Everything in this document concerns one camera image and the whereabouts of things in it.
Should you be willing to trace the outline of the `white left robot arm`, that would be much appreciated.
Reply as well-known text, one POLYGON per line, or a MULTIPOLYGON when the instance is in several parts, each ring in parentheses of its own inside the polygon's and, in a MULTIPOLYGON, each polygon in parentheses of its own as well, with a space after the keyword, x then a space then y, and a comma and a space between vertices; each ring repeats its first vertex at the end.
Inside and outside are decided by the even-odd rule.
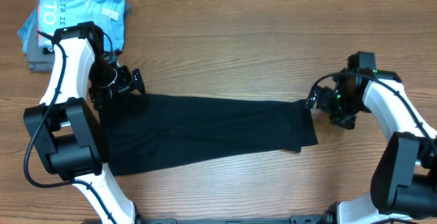
POLYGON ((51 42, 55 63, 39 105, 23 114, 31 137, 25 178, 38 188, 73 185, 101 223, 144 223, 109 168, 109 144, 93 114, 122 94, 144 94, 141 73, 104 58, 108 36, 91 21, 41 36, 51 42))

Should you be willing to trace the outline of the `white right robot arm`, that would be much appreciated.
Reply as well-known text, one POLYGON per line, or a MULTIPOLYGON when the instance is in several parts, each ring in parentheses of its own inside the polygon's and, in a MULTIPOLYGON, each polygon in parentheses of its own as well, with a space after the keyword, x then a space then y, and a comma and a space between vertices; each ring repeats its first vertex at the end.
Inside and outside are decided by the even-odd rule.
POLYGON ((352 130, 359 112, 372 114, 387 140, 370 189, 337 202, 318 223, 416 223, 436 216, 436 129, 414 108, 396 72, 380 70, 374 53, 359 51, 330 74, 334 88, 315 82, 306 107, 352 130))

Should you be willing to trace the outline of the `black t-shirt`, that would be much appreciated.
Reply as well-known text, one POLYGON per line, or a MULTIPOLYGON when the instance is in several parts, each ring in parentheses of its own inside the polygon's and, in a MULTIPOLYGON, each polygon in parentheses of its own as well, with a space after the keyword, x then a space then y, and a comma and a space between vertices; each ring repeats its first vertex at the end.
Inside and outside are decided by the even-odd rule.
POLYGON ((305 101, 128 94, 99 110, 116 176, 317 145, 305 101))

